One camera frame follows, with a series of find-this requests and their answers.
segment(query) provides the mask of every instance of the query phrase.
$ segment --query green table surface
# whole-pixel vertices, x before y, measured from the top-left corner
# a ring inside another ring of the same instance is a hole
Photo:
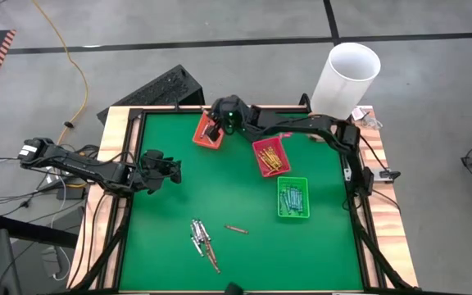
[[[219,150],[192,141],[199,114],[148,114],[141,152],[182,160],[182,183],[134,196],[120,290],[360,290],[360,267],[338,154],[305,134],[283,138],[292,170],[307,177],[311,217],[278,217],[277,179],[263,178],[252,144],[225,136]],[[192,218],[212,238],[221,274],[190,239]],[[241,234],[225,224],[249,231]]]

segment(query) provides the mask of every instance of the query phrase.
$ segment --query red tray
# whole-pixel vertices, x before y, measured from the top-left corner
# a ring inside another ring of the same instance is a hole
[[[278,155],[279,160],[283,164],[282,167],[278,171],[270,170],[267,167],[267,165],[258,156],[259,151],[268,147],[272,147],[276,155]],[[260,172],[263,177],[280,175],[285,172],[289,172],[291,170],[291,166],[288,163],[287,154],[285,153],[285,150],[284,150],[284,145],[282,144],[282,141],[279,137],[267,138],[267,139],[254,142],[252,143],[252,149],[254,150],[254,156],[256,156],[256,160],[258,161],[258,166],[260,168]]]
[[[208,125],[214,125],[214,122],[207,116],[206,112],[203,112],[202,117],[197,124],[196,132],[193,136],[193,142],[205,148],[218,149],[220,147],[221,140],[223,139],[224,132],[222,129],[220,129],[220,137],[218,137],[218,140],[213,142],[206,134],[204,134]]]

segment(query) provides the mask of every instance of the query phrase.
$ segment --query pile of screws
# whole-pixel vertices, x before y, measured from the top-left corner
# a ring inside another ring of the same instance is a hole
[[[303,213],[303,196],[299,188],[287,187],[279,192],[281,200],[287,207],[287,213],[296,212],[298,215]]]
[[[190,235],[190,239],[193,241],[194,247],[200,256],[203,257],[202,251],[202,244],[205,245],[205,253],[209,260],[211,261],[212,266],[219,274],[221,273],[220,268],[218,268],[218,261],[216,260],[216,255],[214,254],[214,250],[212,249],[211,245],[211,236],[205,230],[205,225],[203,225],[202,221],[199,219],[193,219],[192,223],[190,224],[190,229],[193,233]]]
[[[262,149],[258,156],[270,172],[278,171],[284,165],[272,147]]]

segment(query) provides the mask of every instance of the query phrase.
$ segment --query white container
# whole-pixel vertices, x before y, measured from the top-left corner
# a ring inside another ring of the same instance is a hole
[[[380,59],[366,46],[358,43],[335,46],[312,94],[312,111],[347,119],[380,72],[380,67]]]

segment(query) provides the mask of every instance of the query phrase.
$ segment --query gray floor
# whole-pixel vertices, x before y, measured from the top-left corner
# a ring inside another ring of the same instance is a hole
[[[320,0],[42,0],[67,43],[152,43],[207,39],[329,36]],[[472,32],[472,1],[333,1],[342,36]],[[14,48],[57,47],[29,1],[0,6],[0,29],[17,29]],[[460,157],[472,147],[472,39],[366,43],[382,71],[361,101],[383,122],[385,151],[402,172],[397,198],[420,286],[472,293],[472,178]],[[99,144],[95,114],[182,64],[207,102],[235,93],[251,103],[297,103],[312,93],[331,44],[75,53],[90,86],[84,116],[66,142]],[[61,53],[10,55],[0,74],[0,156],[22,141],[57,138],[83,99],[83,84]],[[42,175],[0,165],[0,196],[29,192]],[[0,214],[15,204],[0,206]],[[38,197],[19,220],[55,211]]]

